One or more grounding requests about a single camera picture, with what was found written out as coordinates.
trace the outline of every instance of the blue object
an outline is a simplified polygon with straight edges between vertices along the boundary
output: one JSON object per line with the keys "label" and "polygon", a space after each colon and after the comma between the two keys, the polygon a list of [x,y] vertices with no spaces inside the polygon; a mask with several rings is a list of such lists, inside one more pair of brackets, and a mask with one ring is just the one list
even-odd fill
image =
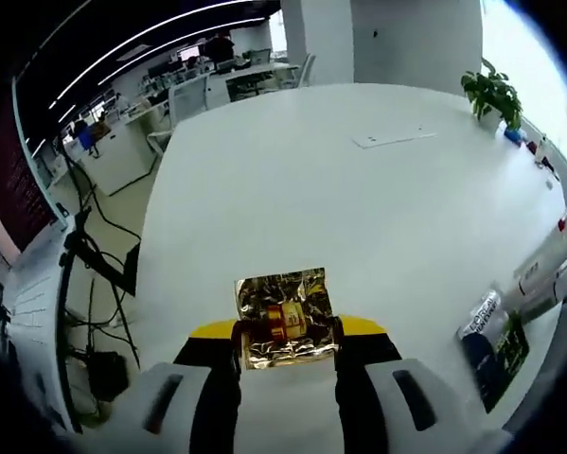
{"label": "blue object", "polygon": [[504,136],[515,145],[521,144],[521,133],[518,130],[511,130],[510,128],[506,128],[504,131]]}
{"label": "blue object", "polygon": [[92,134],[90,134],[89,128],[85,128],[79,133],[79,141],[81,142],[83,149],[90,149],[96,143],[94,141],[94,137],[92,137]]}

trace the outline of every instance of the white cabinet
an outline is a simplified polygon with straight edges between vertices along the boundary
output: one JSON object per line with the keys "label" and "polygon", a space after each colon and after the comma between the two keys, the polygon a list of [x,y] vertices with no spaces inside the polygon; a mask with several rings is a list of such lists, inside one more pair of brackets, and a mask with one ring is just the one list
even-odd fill
{"label": "white cabinet", "polygon": [[117,125],[96,143],[96,148],[99,157],[85,155],[81,161],[107,196],[148,175],[155,160],[137,122]]}

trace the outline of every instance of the window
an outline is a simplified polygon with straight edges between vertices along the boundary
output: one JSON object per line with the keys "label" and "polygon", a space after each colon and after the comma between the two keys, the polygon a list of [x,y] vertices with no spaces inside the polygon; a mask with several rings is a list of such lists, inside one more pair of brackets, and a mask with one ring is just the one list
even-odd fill
{"label": "window", "polygon": [[281,9],[271,16],[269,28],[271,30],[273,52],[286,51],[287,38],[285,37],[285,25],[283,24],[283,11]]}
{"label": "window", "polygon": [[482,7],[483,56],[508,74],[519,93],[524,117],[567,159],[567,78],[554,49],[529,18],[504,0],[482,0]]}
{"label": "window", "polygon": [[94,106],[90,110],[90,115],[94,119],[94,122],[99,121],[100,116],[102,115],[103,112],[104,112],[104,101],[100,101],[96,106]]}

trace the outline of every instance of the gold foil package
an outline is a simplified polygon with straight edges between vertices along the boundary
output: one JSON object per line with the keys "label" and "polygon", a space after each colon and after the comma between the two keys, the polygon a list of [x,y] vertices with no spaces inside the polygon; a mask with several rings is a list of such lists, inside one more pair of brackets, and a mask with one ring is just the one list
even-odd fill
{"label": "gold foil package", "polygon": [[241,279],[235,292],[247,369],[328,358],[337,349],[325,269]]}

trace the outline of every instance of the ceiling light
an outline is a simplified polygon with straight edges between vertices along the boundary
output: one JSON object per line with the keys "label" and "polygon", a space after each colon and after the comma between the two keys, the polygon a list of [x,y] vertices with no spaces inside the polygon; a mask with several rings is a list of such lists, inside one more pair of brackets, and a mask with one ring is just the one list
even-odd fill
{"label": "ceiling light", "polygon": [[129,40],[124,41],[123,43],[121,43],[120,45],[118,45],[117,47],[109,50],[106,54],[104,54],[102,57],[100,57],[99,59],[97,59],[96,61],[94,61],[92,64],[90,64],[81,74],[79,74],[75,80],[73,80],[71,83],[68,84],[68,86],[62,90],[62,93],[60,93],[58,95],[58,97],[56,98],[56,100],[52,103],[52,106],[50,107],[50,109],[53,106],[53,104],[56,103],[56,101],[59,101],[64,94],[66,94],[66,92],[68,92],[71,87],[73,85],[75,85],[77,82],[80,81],[80,79],[85,76],[87,73],[89,73],[92,69],[94,69],[96,67],[97,64],[99,64],[101,61],[104,61],[104,59],[110,57],[111,55],[113,55],[117,50],[119,50],[121,47],[123,47],[126,44],[131,43],[133,40],[140,38],[142,35],[149,33],[150,31],[155,30],[156,28],[160,27],[160,26],[164,26],[165,24],[169,24],[170,22],[176,21],[178,19],[182,19],[183,17],[187,17],[190,16],[191,14],[196,14],[197,12],[202,12],[202,11],[207,11],[208,9],[213,9],[213,8],[219,8],[219,7],[226,7],[228,5],[234,5],[236,3],[247,3],[247,2],[252,2],[253,0],[232,0],[229,2],[222,2],[216,5],[210,5],[208,7],[203,7],[203,8],[199,8],[199,9],[194,9],[192,11],[189,12],[185,12],[184,14],[179,14],[177,16],[174,17],[170,17],[169,19],[167,19],[166,21],[163,21],[159,24],[157,24],[156,26],[150,26],[149,28],[147,28],[144,31],[141,31],[140,33],[133,35]]}
{"label": "ceiling light", "polygon": [[76,106],[77,104],[73,104],[72,107],[68,111],[66,111],[66,113],[64,113],[63,116],[60,117],[60,120],[58,120],[58,122],[62,123],[62,121],[66,118],[66,116],[69,115],[73,111],[73,109],[75,109]]}
{"label": "ceiling light", "polygon": [[126,52],[125,54],[123,54],[121,57],[119,57],[118,59],[116,59],[117,61],[127,61],[129,59],[132,59],[133,57],[135,57],[136,55],[138,55],[140,52],[144,52],[145,50],[147,50],[148,48],[150,48],[149,45],[146,44],[139,44],[137,45],[135,48],[133,48],[131,51]]}
{"label": "ceiling light", "polygon": [[121,66],[119,69],[115,70],[113,73],[109,74],[106,78],[104,78],[103,80],[101,80],[100,82],[98,82],[98,85],[102,85],[105,81],[107,81],[108,79],[110,79],[112,76],[114,76],[115,74],[120,73],[122,70],[124,70],[125,68],[127,68],[128,66],[130,66],[133,63],[136,63],[138,60],[144,59],[147,55],[159,50],[159,49],[163,49],[164,47],[167,47],[171,44],[177,43],[181,40],[185,40],[186,38],[190,38],[191,36],[195,36],[195,35],[200,35],[202,33],[206,33],[206,31],[210,31],[210,30],[215,30],[216,28],[224,28],[227,26],[237,26],[239,24],[247,24],[248,22],[258,22],[258,21],[263,21],[264,19],[266,19],[265,17],[260,17],[259,19],[246,19],[244,21],[236,21],[236,22],[231,22],[230,24],[223,24],[221,26],[211,26],[210,28],[206,28],[205,30],[200,30],[200,31],[195,31],[194,33],[190,33],[189,35],[185,35],[185,36],[181,36],[180,38],[176,38],[175,40],[170,41],[169,43],[165,43],[162,45],[159,45],[158,47],[155,47],[154,49],[151,49],[149,52],[142,54],[140,57],[137,57],[135,59],[133,59],[132,61],[129,61],[127,63],[125,63],[123,66]]}
{"label": "ceiling light", "polygon": [[37,148],[35,148],[35,151],[33,151],[33,154],[30,156],[31,158],[34,158],[37,153],[39,152],[39,148],[41,148],[45,143],[45,139],[41,141],[41,143],[39,144],[39,146]]}

